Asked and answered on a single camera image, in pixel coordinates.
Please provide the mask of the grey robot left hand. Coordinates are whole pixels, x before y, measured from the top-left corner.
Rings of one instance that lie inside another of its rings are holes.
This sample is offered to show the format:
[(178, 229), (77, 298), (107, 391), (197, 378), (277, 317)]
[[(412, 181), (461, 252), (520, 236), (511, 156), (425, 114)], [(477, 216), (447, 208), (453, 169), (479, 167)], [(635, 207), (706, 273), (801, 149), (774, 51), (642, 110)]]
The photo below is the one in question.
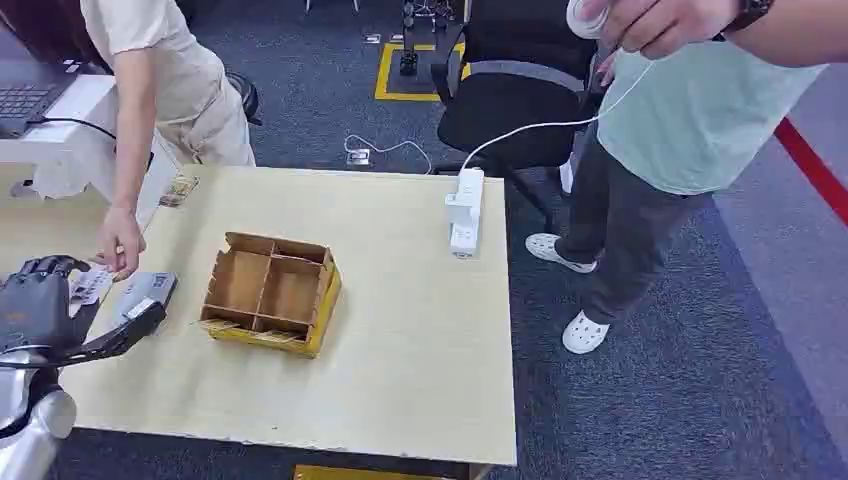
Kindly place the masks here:
[(1, 350), (36, 347), (65, 351), (82, 345), (93, 319), (84, 307), (70, 314), (69, 276), (90, 265), (69, 255), (26, 261), (1, 283)]

